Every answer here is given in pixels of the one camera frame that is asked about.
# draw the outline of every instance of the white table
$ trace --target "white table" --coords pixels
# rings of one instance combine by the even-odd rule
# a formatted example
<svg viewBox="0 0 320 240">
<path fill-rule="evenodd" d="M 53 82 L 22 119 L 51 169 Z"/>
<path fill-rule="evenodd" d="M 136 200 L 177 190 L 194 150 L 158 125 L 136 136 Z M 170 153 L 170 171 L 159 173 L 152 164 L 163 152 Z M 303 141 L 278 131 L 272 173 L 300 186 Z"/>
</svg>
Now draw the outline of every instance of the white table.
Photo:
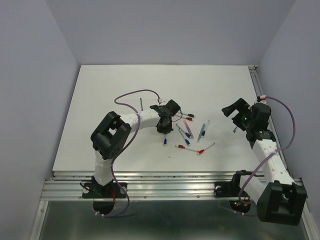
<svg viewBox="0 0 320 240">
<path fill-rule="evenodd" d="M 83 65 L 53 171 L 93 171 L 92 132 L 110 111 L 131 113 L 129 108 L 114 104 L 114 99 L 139 89 L 155 90 L 163 100 L 173 99 L 183 112 L 195 114 L 194 122 L 189 122 L 195 136 L 202 124 L 210 120 L 205 138 L 200 143 L 193 140 L 191 145 L 201 149 L 215 142 L 215 146 L 198 156 L 175 147 L 184 143 L 175 125 L 168 135 L 167 147 L 163 146 L 163 135 L 156 128 L 146 128 L 139 131 L 131 146 L 118 157 L 115 171 L 251 171 L 258 165 L 245 133 L 241 130 L 233 133 L 231 116 L 226 118 L 221 111 L 238 98 L 254 103 L 256 94 L 247 66 Z M 140 109 L 139 98 L 143 99 L 144 108 L 157 104 L 156 96 L 148 92 L 125 97 L 123 101 Z"/>
</svg>

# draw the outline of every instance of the blue marker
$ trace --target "blue marker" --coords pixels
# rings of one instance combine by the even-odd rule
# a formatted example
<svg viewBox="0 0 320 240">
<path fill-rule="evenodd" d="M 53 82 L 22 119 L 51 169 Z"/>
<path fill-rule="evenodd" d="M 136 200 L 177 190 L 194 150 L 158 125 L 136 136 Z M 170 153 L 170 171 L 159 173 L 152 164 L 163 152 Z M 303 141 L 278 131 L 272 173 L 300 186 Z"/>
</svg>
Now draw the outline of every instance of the blue marker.
<svg viewBox="0 0 320 240">
<path fill-rule="evenodd" d="M 178 129 L 181 129 L 182 132 L 184 132 L 184 134 L 185 134 L 188 138 L 190 138 L 190 139 L 192 138 L 192 136 L 191 136 L 189 133 L 185 132 L 185 131 L 179 126 L 178 123 L 176 124 L 176 126 L 178 127 Z"/>
<path fill-rule="evenodd" d="M 188 141 L 188 139 L 185 138 L 184 136 L 184 132 L 179 128 L 179 133 L 181 134 L 183 140 L 185 141 L 185 143 L 190 146 L 190 142 Z"/>
<path fill-rule="evenodd" d="M 206 127 L 206 124 L 205 123 L 202 124 L 201 130 L 200 130 L 200 133 L 199 133 L 199 136 L 198 136 L 198 140 L 196 141 L 197 143 L 200 142 L 200 139 L 201 139 L 203 131 L 205 130 L 205 127 Z"/>
<path fill-rule="evenodd" d="M 163 146 L 167 146 L 167 134 L 164 135 Z"/>
</svg>

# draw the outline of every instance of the marker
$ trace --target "marker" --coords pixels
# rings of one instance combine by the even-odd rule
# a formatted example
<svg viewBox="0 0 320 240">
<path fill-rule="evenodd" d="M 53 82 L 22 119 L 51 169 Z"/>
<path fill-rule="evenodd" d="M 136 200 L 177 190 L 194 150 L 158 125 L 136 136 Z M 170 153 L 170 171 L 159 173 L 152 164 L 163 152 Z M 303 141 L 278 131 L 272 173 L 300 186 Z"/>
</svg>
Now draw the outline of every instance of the marker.
<svg viewBox="0 0 320 240">
<path fill-rule="evenodd" d="M 142 98 L 140 97 L 140 104 L 141 104 L 141 111 L 144 110 L 144 107 L 142 106 Z"/>
<path fill-rule="evenodd" d="M 176 114 L 176 115 L 174 115 L 174 116 L 176 116 L 176 117 L 178 117 L 178 118 L 181 118 L 181 119 L 187 119 L 187 120 L 189 120 L 189 121 L 191 121 L 191 122 L 194 120 L 192 117 L 181 116 L 181 114 L 180 114 L 180 115 Z"/>
<path fill-rule="evenodd" d="M 183 123 L 184 123 L 186 129 L 188 130 L 189 134 L 191 135 L 191 138 L 194 139 L 195 137 L 194 137 L 194 135 L 192 134 L 192 132 L 191 132 L 191 130 L 190 130 L 190 127 L 189 127 L 187 121 L 186 121 L 186 120 L 183 120 Z"/>
<path fill-rule="evenodd" d="M 208 121 L 206 122 L 205 129 L 204 129 L 203 132 L 201 133 L 201 137 L 202 137 L 202 138 L 205 137 L 206 131 L 207 131 L 208 126 L 209 126 L 209 123 L 210 123 L 210 121 L 208 120 Z"/>
<path fill-rule="evenodd" d="M 198 154 L 198 155 L 202 154 L 205 150 L 211 148 L 211 147 L 212 147 L 213 145 L 215 145 L 215 144 L 216 144 L 216 143 L 214 142 L 214 143 L 210 144 L 209 146 L 207 146 L 205 149 L 199 150 L 197 154 Z"/>
<path fill-rule="evenodd" d="M 191 118 L 195 118 L 196 116 L 193 115 L 193 114 L 187 114 L 187 113 L 182 113 L 182 115 L 185 115 L 185 116 L 188 116 L 188 117 L 191 117 Z"/>
<path fill-rule="evenodd" d="M 198 140 L 196 141 L 197 143 L 200 142 L 200 139 L 201 139 L 201 135 L 202 135 L 202 132 L 205 130 L 205 127 L 206 127 L 206 124 L 202 124 L 202 127 L 201 127 L 201 130 L 200 130 L 200 133 L 199 133 L 199 136 L 198 136 Z"/>
<path fill-rule="evenodd" d="M 163 146 L 167 146 L 167 134 L 164 135 Z"/>
<path fill-rule="evenodd" d="M 188 139 L 185 138 L 184 136 L 184 132 L 179 128 L 179 133 L 181 134 L 183 140 L 185 141 L 185 143 L 190 146 L 190 142 L 188 141 Z"/>
<path fill-rule="evenodd" d="M 194 149 L 192 149 L 191 147 L 187 147 L 187 146 L 183 146 L 183 145 L 175 145 L 177 148 L 179 148 L 179 149 L 186 149 L 186 150 L 189 150 L 189 151 L 192 151 L 192 152 L 195 152 L 195 153 L 197 153 L 198 151 L 197 150 L 194 150 Z"/>
<path fill-rule="evenodd" d="M 184 130 L 179 126 L 179 124 L 178 124 L 178 123 L 176 123 L 175 125 L 178 127 L 178 129 L 181 129 L 181 130 L 185 133 L 185 135 L 186 135 L 188 138 L 190 138 L 190 139 L 191 139 L 191 135 L 190 135 L 189 133 L 185 132 L 185 131 L 184 131 Z"/>
</svg>

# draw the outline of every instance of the wall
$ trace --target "wall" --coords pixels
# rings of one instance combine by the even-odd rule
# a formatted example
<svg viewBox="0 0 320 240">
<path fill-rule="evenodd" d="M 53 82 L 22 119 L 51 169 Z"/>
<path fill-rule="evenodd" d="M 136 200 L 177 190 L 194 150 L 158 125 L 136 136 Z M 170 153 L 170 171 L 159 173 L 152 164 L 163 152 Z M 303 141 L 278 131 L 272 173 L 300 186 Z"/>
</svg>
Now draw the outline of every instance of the wall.
<svg viewBox="0 0 320 240">
<path fill-rule="evenodd" d="M 294 0 L 46 0 L 81 64 L 257 64 Z"/>
<path fill-rule="evenodd" d="M 0 3 L 0 238 L 29 239 L 79 71 L 44 0 Z"/>
<path fill-rule="evenodd" d="M 320 228 L 320 1 L 297 1 L 259 64 L 265 94 L 287 103 L 296 120 L 296 138 L 284 154 L 289 170 L 302 177 L 309 204 Z M 292 135 L 286 111 L 272 104 L 272 115 L 281 144 Z"/>
</svg>

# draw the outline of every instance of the gray wall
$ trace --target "gray wall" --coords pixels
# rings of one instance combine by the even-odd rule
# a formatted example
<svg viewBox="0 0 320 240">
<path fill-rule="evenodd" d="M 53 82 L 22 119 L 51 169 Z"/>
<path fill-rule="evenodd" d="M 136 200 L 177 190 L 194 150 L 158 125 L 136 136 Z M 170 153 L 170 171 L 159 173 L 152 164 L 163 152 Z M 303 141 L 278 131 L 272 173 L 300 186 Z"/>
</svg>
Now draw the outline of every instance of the gray wall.
<svg viewBox="0 0 320 240">
<path fill-rule="evenodd" d="M 264 55 L 258 74 L 265 94 L 287 103 L 296 120 L 296 138 L 284 154 L 289 170 L 302 177 L 320 228 L 320 1 L 297 1 Z M 272 104 L 281 144 L 292 135 L 288 113 Z"/>
<path fill-rule="evenodd" d="M 81 64 L 257 64 L 294 0 L 46 0 Z"/>
<path fill-rule="evenodd" d="M 79 67 L 44 0 L 0 3 L 0 238 L 29 239 Z"/>
</svg>

